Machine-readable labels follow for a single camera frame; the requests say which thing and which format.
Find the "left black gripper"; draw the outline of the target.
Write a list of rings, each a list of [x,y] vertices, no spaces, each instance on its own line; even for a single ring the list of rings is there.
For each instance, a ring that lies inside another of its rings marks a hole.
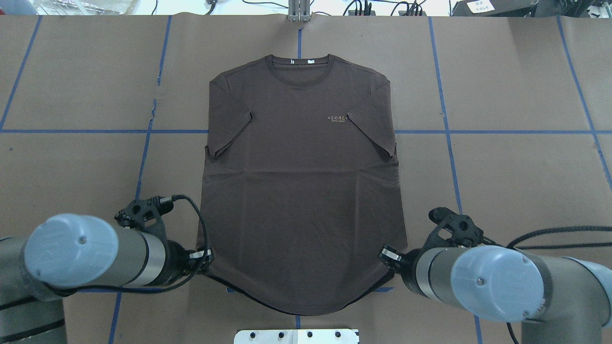
[[[193,272],[204,275],[215,259],[212,249],[187,250],[175,241],[169,241],[170,267],[167,282],[176,282]]]

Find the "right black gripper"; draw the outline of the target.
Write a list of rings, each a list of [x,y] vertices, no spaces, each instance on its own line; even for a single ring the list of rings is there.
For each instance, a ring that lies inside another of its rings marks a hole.
[[[411,292],[421,292],[416,279],[416,266],[420,255],[421,249],[401,253],[389,245],[384,245],[379,253],[379,259],[389,270],[401,276],[405,286]]]

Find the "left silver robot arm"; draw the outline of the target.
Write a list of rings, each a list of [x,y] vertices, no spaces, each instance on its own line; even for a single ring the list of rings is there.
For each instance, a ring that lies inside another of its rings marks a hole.
[[[203,272],[210,248],[186,250],[164,229],[58,214],[29,237],[1,240],[1,342],[65,344],[63,299],[80,291],[159,294]]]

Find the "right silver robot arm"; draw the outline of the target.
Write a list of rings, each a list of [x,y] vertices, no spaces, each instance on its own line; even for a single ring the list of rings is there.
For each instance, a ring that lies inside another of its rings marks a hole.
[[[523,344],[601,344],[611,327],[611,270],[601,264],[499,246],[384,246],[379,257],[415,294],[490,322],[520,323]]]

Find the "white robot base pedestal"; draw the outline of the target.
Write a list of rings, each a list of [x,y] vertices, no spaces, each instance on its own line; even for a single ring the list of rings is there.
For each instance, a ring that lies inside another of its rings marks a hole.
[[[241,330],[234,344],[360,344],[357,329]]]

